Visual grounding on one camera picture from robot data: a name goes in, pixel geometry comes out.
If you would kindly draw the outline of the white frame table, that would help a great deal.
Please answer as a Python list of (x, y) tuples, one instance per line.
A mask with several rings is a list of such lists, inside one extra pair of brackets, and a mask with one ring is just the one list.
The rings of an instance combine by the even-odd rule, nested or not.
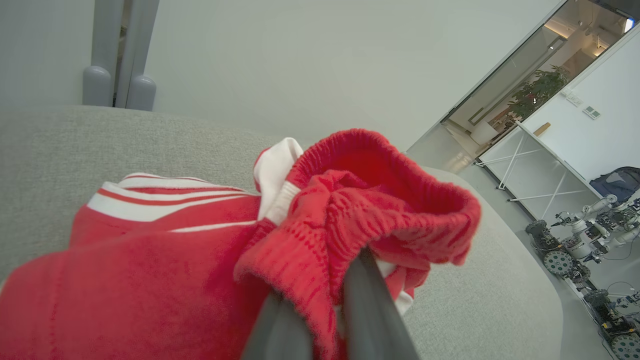
[(557, 223), (557, 214), (576, 214), (601, 199), (593, 187), (566, 161), (521, 123), (474, 162), (496, 178), (508, 202), (533, 219)]

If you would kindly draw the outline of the green potted plant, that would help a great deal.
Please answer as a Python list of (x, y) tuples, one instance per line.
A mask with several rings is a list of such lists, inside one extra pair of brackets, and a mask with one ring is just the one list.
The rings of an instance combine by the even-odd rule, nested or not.
[(526, 120), (555, 96), (570, 80), (564, 66), (551, 66), (551, 71), (536, 70), (534, 80), (525, 81), (509, 101), (509, 114), (514, 120)]

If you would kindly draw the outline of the red knit shorts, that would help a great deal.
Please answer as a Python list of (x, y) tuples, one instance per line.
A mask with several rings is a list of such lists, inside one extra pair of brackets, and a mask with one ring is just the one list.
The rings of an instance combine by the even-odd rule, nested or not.
[(253, 176), (257, 229), (234, 269), (291, 301), (317, 360), (344, 360), (338, 309), (348, 267), (370, 246), (403, 315), (432, 264), (462, 265), (482, 218), (470, 191), (441, 182), (381, 134), (350, 129), (303, 150), (286, 137), (263, 151)]

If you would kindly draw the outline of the dark blue bag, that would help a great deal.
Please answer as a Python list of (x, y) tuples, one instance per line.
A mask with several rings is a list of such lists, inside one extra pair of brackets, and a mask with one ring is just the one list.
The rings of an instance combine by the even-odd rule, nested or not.
[(640, 168), (619, 167), (595, 178), (589, 184), (603, 198), (615, 195), (618, 203), (625, 203), (640, 190)]

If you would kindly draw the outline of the white armed wheeled robot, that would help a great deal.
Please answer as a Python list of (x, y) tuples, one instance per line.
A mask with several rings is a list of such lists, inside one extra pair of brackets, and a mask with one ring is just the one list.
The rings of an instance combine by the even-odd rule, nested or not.
[(589, 279), (587, 262), (599, 264), (609, 251), (640, 239), (640, 197), (620, 202), (614, 194), (608, 194), (578, 213), (564, 211), (555, 217), (553, 227), (570, 229), (564, 239), (553, 235), (544, 219), (528, 224), (525, 231), (542, 254), (547, 271), (574, 283)]

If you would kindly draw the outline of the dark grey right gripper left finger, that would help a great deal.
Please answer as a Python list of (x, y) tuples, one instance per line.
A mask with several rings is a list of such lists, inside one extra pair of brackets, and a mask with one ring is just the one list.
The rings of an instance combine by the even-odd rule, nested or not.
[(277, 292), (263, 301), (241, 360), (313, 360), (313, 337), (293, 304)]

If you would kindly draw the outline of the red white striped jersey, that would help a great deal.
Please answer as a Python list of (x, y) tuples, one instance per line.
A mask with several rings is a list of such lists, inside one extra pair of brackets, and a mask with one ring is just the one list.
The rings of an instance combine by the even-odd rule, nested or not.
[(234, 268), (302, 155), (291, 137), (253, 168), (257, 194), (195, 177), (105, 182), (68, 248), (0, 290), (0, 360), (238, 360), (269, 287)]

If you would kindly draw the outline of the grey fabric sofa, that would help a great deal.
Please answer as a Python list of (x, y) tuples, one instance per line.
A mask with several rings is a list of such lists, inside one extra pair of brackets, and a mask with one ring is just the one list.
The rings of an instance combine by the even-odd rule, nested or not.
[[(73, 218), (107, 181), (190, 176), (243, 189), (279, 136), (213, 120), (89, 105), (0, 112), (0, 280), (64, 249)], [(563, 310), (551, 281), (487, 199), (464, 265), (436, 265), (404, 315), (422, 360), (561, 360)]]

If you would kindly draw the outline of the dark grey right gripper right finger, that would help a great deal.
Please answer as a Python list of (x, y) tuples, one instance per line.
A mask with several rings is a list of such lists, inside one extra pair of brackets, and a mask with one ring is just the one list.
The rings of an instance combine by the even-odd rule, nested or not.
[(421, 360), (368, 247), (343, 284), (348, 360)]

